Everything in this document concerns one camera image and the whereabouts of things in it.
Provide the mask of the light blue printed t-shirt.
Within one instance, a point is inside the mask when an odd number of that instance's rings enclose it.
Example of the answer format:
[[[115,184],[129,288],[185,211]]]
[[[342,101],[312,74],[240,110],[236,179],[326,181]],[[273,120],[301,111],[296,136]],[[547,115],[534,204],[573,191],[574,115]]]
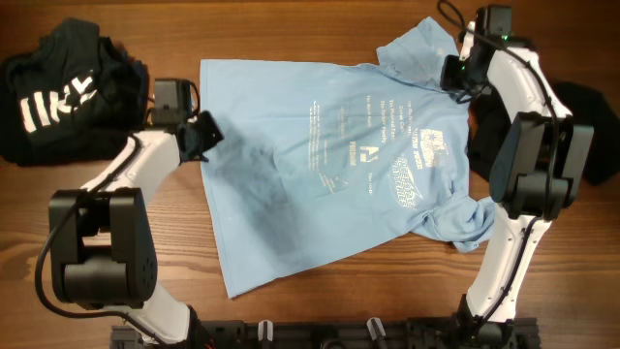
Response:
[[[440,88],[453,38],[432,18],[374,64],[204,59],[223,139],[202,179],[230,298],[408,233],[461,252],[495,208],[469,194],[468,109]]]

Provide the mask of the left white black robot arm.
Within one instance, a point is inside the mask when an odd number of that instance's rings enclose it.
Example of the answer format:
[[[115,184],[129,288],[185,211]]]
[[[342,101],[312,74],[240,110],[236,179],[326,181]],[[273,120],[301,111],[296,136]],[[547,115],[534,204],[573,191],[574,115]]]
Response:
[[[35,269],[40,302],[67,318],[118,317],[146,347],[212,347],[193,307],[158,280],[146,205],[170,173],[203,161],[223,138],[209,111],[154,122],[130,134],[98,176],[57,191]]]

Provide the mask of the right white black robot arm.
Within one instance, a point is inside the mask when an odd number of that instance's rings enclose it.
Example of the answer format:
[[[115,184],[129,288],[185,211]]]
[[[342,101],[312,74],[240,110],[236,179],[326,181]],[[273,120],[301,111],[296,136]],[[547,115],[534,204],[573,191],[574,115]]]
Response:
[[[496,207],[478,276],[455,315],[458,337],[507,335],[538,243],[578,192],[593,129],[577,125],[552,91],[538,54],[506,34],[466,30],[445,61],[442,87],[460,94],[491,88],[511,127],[490,171]]]

